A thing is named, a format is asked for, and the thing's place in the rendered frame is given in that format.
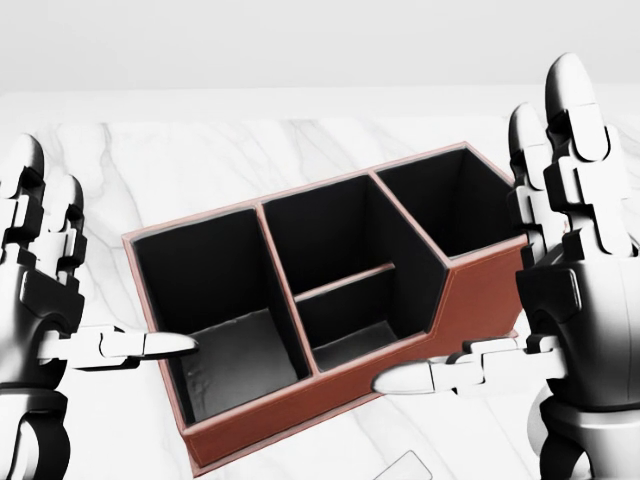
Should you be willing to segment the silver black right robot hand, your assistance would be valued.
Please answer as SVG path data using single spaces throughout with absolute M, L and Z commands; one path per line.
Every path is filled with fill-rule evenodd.
M 372 381 L 381 394 L 506 390 L 546 381 L 587 411 L 640 406 L 640 241 L 627 230 L 624 152 L 573 53 L 545 83 L 547 121 L 528 104 L 509 123 L 516 227 L 528 237 L 516 275 L 531 333 L 468 341 L 448 356 L 403 363 Z

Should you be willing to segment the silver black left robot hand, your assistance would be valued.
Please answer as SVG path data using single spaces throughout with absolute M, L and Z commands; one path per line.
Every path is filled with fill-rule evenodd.
M 47 192 L 44 173 L 40 143 L 21 135 L 0 167 L 0 389 L 54 389 L 67 368 L 128 369 L 196 351 L 186 335 L 80 324 L 83 192 L 71 175 Z

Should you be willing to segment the red-brown desk caddy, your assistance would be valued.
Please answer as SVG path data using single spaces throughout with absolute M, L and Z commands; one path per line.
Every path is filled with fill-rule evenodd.
M 157 224 L 123 243 L 202 475 L 371 401 L 401 362 L 510 333 L 526 239 L 466 143 Z

